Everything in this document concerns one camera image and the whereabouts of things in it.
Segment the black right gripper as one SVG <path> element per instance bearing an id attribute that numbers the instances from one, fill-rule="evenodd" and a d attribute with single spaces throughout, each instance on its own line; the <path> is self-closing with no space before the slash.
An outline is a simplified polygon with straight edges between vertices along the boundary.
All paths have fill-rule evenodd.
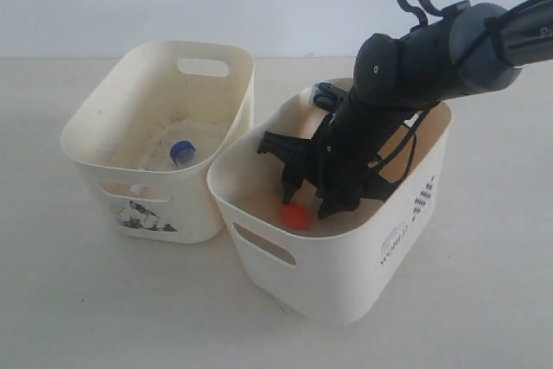
<path id="1" fill-rule="evenodd" d="M 353 212 L 363 199 L 385 202 L 398 189 L 400 181 L 386 180 L 375 168 L 363 167 L 359 171 L 332 168 L 325 171 L 327 146 L 317 149 L 317 144 L 313 138 L 264 132 L 257 153 L 271 154 L 283 163 L 284 205 L 292 201 L 305 182 L 315 187 L 315 196 L 321 200 L 318 219 Z"/>

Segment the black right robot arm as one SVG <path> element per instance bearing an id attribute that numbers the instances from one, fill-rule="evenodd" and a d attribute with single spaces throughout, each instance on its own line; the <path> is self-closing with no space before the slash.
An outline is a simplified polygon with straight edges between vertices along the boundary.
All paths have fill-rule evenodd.
<path id="1" fill-rule="evenodd" d="M 552 57 L 552 0 L 510 9 L 461 1 L 397 0 L 418 23 L 400 37 L 371 35 L 360 47 L 348 89 L 323 81 L 310 96 L 324 118 L 309 138 L 266 131 L 257 150 L 283 164 L 282 202 L 315 188 L 320 218 L 387 200 L 400 186 L 381 173 L 380 151 L 409 119 L 420 124 L 441 102 L 508 88 L 522 69 Z"/>

